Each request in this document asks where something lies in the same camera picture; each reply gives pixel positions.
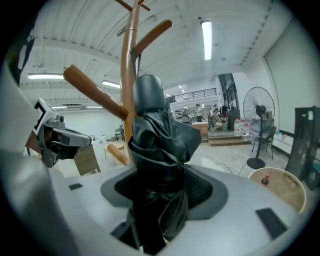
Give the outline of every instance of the standing fan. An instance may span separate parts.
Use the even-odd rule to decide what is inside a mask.
[[[253,169],[263,168],[266,163],[259,159],[262,134],[269,129],[275,116],[275,103],[269,92],[262,87],[251,88],[244,97],[243,114],[250,129],[259,133],[259,145],[256,156],[255,158],[249,158],[246,163]],[[268,119],[263,120],[264,114],[271,116],[268,116]]]

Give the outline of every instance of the wooden stick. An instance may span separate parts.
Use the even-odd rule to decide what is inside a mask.
[[[136,46],[137,42],[137,31],[139,24],[139,11],[140,6],[138,5],[138,0],[134,1],[133,10],[129,14],[129,19],[126,24],[122,52],[121,52],[121,65],[120,65],[120,75],[121,75],[121,98],[122,104],[129,111],[129,115],[123,122],[125,141],[128,146],[128,142],[132,137],[132,122],[134,116],[136,116],[135,104],[134,104],[134,82],[135,73],[133,61],[131,58],[130,50]]]
[[[127,4],[126,2],[122,1],[122,0],[115,0],[116,2],[118,2],[120,5],[122,5],[124,8],[126,8],[129,12],[131,12],[133,10],[133,8]]]
[[[141,6],[142,8],[146,9],[148,12],[150,11],[150,8],[145,6],[143,3],[144,3],[145,0],[140,0],[138,2],[138,6]]]
[[[116,148],[115,145],[109,144],[106,149],[124,166],[128,164],[128,158]]]
[[[109,94],[97,86],[89,77],[81,72],[75,65],[71,65],[63,72],[63,77],[71,85],[77,88],[88,98],[104,107],[116,117],[126,120],[129,111],[119,103],[115,102]]]
[[[148,12],[150,11],[150,8],[147,7],[147,6],[145,6],[144,4],[141,4],[140,6],[141,6],[143,9],[146,9]]]
[[[133,48],[136,56],[139,56],[154,40],[156,40],[163,32],[171,28],[172,21],[164,20],[155,26],[148,34],[146,34]]]

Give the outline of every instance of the black fabric cover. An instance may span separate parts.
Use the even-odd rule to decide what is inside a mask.
[[[188,129],[193,133],[186,134]],[[179,129],[165,109],[143,111],[133,120],[132,131],[128,146],[137,172],[127,181],[137,182],[122,188],[133,191],[135,187],[128,195],[133,201],[134,228],[144,252],[155,255],[166,245],[163,237],[174,238],[187,219],[184,163],[201,143],[201,135],[185,124]]]
[[[139,76],[133,86],[135,112],[140,116],[143,111],[164,110],[166,101],[159,77],[152,74]]]

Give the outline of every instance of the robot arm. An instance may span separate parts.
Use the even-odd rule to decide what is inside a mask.
[[[38,120],[28,144],[31,144],[31,148],[35,148],[36,151],[40,150],[42,159],[48,167],[52,167],[59,159],[75,158],[81,147],[91,144],[90,136],[67,129],[64,117],[43,99],[39,98],[34,108],[38,112]]]

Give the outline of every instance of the black rectangular slot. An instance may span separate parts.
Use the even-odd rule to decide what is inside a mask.
[[[270,208],[256,210],[255,212],[268,230],[272,240],[276,239],[287,230],[286,226]]]
[[[76,190],[81,187],[83,187],[83,186],[80,183],[75,183],[75,184],[69,185],[70,190]]]

